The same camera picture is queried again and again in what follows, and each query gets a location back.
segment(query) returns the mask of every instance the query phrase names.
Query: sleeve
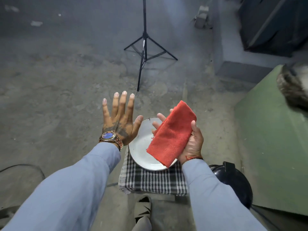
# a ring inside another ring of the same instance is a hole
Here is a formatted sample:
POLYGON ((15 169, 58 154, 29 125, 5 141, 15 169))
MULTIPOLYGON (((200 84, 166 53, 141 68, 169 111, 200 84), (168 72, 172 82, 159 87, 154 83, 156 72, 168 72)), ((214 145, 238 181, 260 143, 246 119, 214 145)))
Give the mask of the sleeve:
POLYGON ((76 164, 41 182, 3 231, 89 230, 120 158, 112 143, 97 144, 76 164))
POLYGON ((220 182, 203 160, 189 160, 182 170, 197 230, 266 231, 233 189, 220 182))

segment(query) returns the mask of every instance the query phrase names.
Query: green panel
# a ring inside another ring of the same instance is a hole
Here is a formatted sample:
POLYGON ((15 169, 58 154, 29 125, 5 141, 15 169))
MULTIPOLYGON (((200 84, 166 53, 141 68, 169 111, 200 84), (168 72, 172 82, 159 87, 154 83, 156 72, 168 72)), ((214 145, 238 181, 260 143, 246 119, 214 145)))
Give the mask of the green panel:
POLYGON ((235 106, 253 203, 308 215, 308 120, 277 88, 277 66, 235 106))

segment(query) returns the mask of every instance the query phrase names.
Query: microfiber towel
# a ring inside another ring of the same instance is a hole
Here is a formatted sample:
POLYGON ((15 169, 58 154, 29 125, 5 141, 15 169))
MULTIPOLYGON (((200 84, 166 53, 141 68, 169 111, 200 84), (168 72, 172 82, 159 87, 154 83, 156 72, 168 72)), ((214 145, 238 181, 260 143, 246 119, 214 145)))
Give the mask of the microfiber towel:
POLYGON ((193 131, 193 120, 197 120, 195 113, 181 100, 155 131, 147 152, 169 168, 183 152, 193 131))

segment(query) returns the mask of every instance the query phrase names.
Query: beige sandal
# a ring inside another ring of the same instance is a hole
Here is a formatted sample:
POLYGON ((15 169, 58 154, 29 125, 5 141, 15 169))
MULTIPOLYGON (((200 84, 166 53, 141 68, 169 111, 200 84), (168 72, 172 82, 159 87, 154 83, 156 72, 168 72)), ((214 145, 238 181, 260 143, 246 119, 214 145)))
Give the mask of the beige sandal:
POLYGON ((150 215, 151 215, 151 198, 148 195, 145 195, 135 204, 136 223, 142 217, 150 218, 150 215))

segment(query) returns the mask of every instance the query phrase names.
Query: small table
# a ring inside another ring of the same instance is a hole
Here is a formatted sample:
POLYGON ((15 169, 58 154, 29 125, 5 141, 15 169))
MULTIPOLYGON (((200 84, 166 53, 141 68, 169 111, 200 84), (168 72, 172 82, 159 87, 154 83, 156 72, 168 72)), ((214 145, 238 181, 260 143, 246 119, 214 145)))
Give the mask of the small table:
POLYGON ((156 193, 186 196, 188 189, 180 163, 177 161, 169 169, 149 171, 138 166, 126 148, 123 167, 119 176, 119 188, 125 194, 156 193))

